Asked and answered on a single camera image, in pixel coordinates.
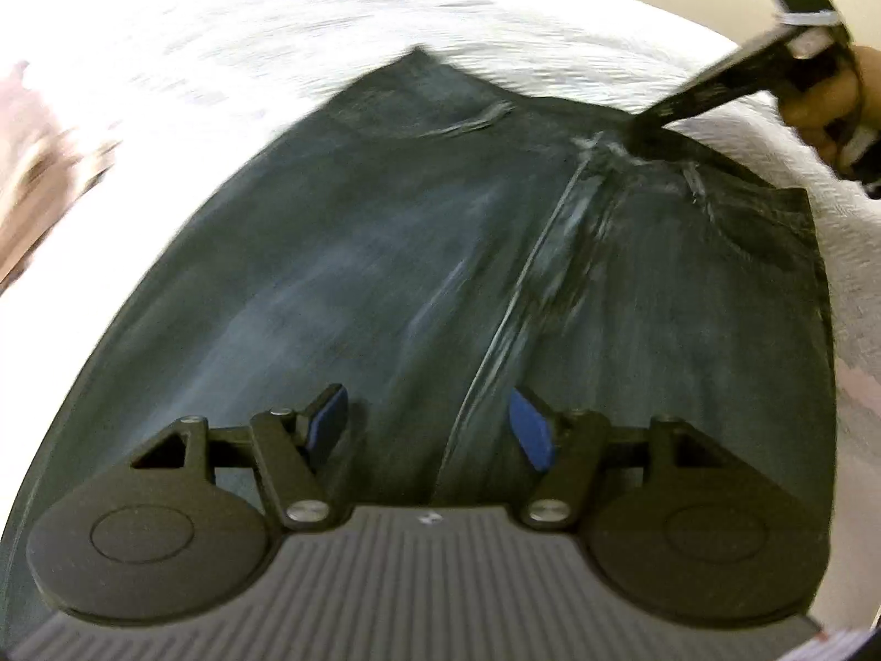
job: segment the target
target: metal pin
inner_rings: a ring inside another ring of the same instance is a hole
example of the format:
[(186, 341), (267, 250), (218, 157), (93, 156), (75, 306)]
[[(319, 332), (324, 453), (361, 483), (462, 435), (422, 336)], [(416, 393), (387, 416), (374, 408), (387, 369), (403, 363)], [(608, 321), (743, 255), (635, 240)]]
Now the metal pin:
[(530, 504), (530, 519), (533, 522), (558, 523), (572, 514), (569, 505), (562, 500), (538, 500)]
[(285, 513), (294, 522), (315, 524), (328, 518), (330, 507), (321, 500), (300, 500), (289, 506)]
[(420, 516), (417, 516), (417, 519), (420, 520), (420, 524), (424, 524), (426, 527), (432, 527), (435, 524), (443, 522), (443, 517), (434, 510), (431, 510), (427, 514), (420, 514)]

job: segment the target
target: gray ribbed platform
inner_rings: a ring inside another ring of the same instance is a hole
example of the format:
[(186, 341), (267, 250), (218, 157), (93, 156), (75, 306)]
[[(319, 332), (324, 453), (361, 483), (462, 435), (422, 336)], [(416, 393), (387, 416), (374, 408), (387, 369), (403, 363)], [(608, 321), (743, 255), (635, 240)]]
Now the gray ribbed platform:
[(251, 588), (197, 618), (112, 629), (56, 614), (12, 661), (772, 661), (817, 631), (803, 617), (676, 626), (615, 596), (571, 538), (502, 508), (426, 514), (361, 507), (292, 536)]

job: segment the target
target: white bed sheet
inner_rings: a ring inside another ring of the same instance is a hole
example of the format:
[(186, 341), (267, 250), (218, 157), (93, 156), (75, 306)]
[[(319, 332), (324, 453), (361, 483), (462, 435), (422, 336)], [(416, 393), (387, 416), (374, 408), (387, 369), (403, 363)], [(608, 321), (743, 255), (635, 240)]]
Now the white bed sheet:
[[(120, 113), (118, 163), (0, 296), (0, 518), (85, 359), (193, 211), (279, 130), (417, 44), (526, 94), (632, 112), (733, 48), (630, 0), (184, 0), (116, 31), (67, 70), (78, 78), (66, 94)], [(869, 409), (881, 400), (881, 208), (836, 181), (769, 96), (675, 128), (811, 195), (844, 381), (834, 559), (816, 610), (868, 623), (881, 601), (867, 539), (881, 529), (869, 494), (881, 488)]]

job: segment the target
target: finger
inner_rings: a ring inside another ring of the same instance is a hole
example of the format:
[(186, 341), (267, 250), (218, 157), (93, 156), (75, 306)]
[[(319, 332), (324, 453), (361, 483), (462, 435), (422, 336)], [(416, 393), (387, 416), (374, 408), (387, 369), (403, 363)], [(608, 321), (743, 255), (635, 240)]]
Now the finger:
[(862, 123), (881, 129), (881, 52), (871, 47), (854, 47), (853, 55), (864, 83)]
[(859, 95), (856, 74), (846, 67), (801, 96), (781, 102), (780, 115), (789, 127), (822, 128), (853, 112), (859, 103)]
[(803, 128), (798, 130), (798, 135), (804, 143), (815, 149), (817, 156), (828, 165), (835, 163), (835, 158), (838, 156), (838, 144), (824, 129)]

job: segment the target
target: denim fabric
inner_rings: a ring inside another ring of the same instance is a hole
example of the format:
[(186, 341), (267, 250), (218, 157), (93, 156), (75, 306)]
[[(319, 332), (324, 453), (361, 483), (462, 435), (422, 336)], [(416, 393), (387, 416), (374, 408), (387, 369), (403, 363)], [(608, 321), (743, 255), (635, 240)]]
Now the denim fabric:
[(681, 416), (828, 518), (831, 328), (804, 191), (629, 116), (420, 50), (289, 129), (198, 211), (89, 359), (0, 545), (6, 644), (41, 616), (32, 521), (179, 416), (354, 400), (338, 501), (508, 501), (535, 483), (512, 385), (617, 425)]

